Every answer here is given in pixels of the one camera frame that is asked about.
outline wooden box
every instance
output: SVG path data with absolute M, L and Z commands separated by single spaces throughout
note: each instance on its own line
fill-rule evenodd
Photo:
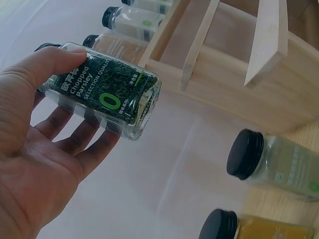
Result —
M 286 0 L 259 0 L 257 17 L 211 0 L 178 68 L 160 59 L 189 3 L 175 1 L 139 63 L 159 74 L 165 88 L 267 132 L 283 132 L 319 116 L 319 52 L 288 31 Z M 312 41 L 316 23 L 305 25 Z M 211 40 L 220 34 L 223 44 Z

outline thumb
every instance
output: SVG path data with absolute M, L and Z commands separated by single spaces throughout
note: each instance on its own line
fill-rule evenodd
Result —
M 85 59 L 86 51 L 82 47 L 64 51 L 49 46 L 7 68 L 1 75 L 16 75 L 35 91 L 51 75 L 68 73 L 81 65 Z

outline fingernail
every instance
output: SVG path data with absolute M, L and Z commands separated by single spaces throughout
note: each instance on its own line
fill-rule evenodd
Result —
M 84 47 L 75 47 L 75 48 L 68 49 L 68 51 L 70 51 L 72 53 L 84 53 L 84 52 L 86 52 Z

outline hand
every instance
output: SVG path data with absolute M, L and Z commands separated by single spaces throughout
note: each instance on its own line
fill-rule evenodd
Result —
M 83 121 L 69 138 L 53 143 L 72 116 L 59 107 L 47 120 L 30 126 L 32 109 L 43 98 L 35 90 L 52 74 L 70 72 L 85 58 L 82 48 L 67 52 L 46 47 L 0 74 L 1 238 L 35 238 L 119 139 L 104 132 L 84 151 L 98 127 Z

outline spice bottle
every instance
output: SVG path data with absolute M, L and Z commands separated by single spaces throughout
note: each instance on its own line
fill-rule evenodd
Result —
M 84 40 L 83 46 L 138 65 L 147 48 L 147 43 L 136 39 L 104 33 L 100 36 L 89 35 Z
M 38 49 L 54 45 L 45 43 Z M 79 47 L 66 43 L 61 49 Z M 70 73 L 51 76 L 39 91 L 106 130 L 138 139 L 159 97 L 154 73 L 86 48 L 87 59 Z
M 319 199 L 319 155 L 288 139 L 245 129 L 228 156 L 227 173 Z
M 199 239 L 312 239 L 313 229 L 216 209 L 206 219 Z
M 105 11 L 102 24 L 120 34 L 150 41 L 164 18 L 162 14 L 130 6 L 111 6 Z
M 122 3 L 160 14 L 166 14 L 174 0 L 122 0 Z

